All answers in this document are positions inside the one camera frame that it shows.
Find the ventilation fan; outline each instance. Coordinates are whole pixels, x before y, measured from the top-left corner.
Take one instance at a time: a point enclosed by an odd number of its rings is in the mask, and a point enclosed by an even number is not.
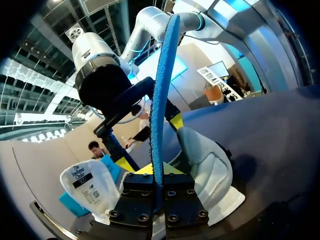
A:
[[[79,23],[73,25],[69,30],[65,32],[67,37],[70,39],[72,43],[75,42],[75,40],[84,33],[84,30],[81,28]]]
[[[15,114],[15,124],[17,126],[21,126],[24,123],[24,120],[22,119],[21,113]]]

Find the black mount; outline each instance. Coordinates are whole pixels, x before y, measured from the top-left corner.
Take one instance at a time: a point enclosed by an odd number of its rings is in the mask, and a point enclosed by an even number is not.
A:
[[[98,138],[102,139],[103,144],[108,149],[110,157],[114,162],[125,157],[135,171],[140,168],[112,134],[112,127],[129,114],[132,106],[145,95],[152,100],[154,96],[154,86],[155,81],[151,77],[146,77],[144,80],[132,85],[112,102],[114,106],[117,106],[116,108],[110,108],[108,111],[102,110],[105,120],[93,131]],[[164,114],[166,120],[170,123],[170,120],[179,113],[179,109],[167,100]]]

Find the dark blue surface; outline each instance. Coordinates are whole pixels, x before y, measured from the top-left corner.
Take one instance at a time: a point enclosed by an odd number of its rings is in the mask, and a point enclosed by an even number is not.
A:
[[[320,169],[320,86],[210,106],[182,117],[186,127],[231,151],[235,172],[245,181],[245,202],[223,221],[228,231],[272,202],[314,188]],[[165,127],[164,132],[162,153],[169,162],[180,146],[173,130]],[[146,165],[148,152],[144,143],[131,156]],[[290,207],[298,211],[305,200],[301,197]]]

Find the blue abrasive pad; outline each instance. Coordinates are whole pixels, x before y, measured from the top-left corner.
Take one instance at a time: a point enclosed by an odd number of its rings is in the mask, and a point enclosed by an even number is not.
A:
[[[161,53],[158,68],[155,77],[153,100],[150,111],[150,145],[151,161],[153,174],[157,189],[158,207],[161,205],[161,189],[163,186],[163,154],[162,138],[164,130],[164,117],[168,97],[168,91],[171,81],[171,75],[174,68],[176,52],[179,40],[180,17],[172,15],[164,35],[164,41],[161,47]]]

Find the barcode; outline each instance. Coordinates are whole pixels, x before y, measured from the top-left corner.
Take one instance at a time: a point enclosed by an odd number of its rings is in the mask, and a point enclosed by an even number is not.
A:
[[[202,74],[206,74],[206,73],[208,73],[209,71],[207,70],[207,69],[202,69],[201,71],[200,71],[200,73],[202,73]]]
[[[96,199],[100,197],[100,193],[98,191],[94,191],[92,194]]]
[[[209,72],[207,75],[205,75],[206,79],[212,79],[214,76]]]

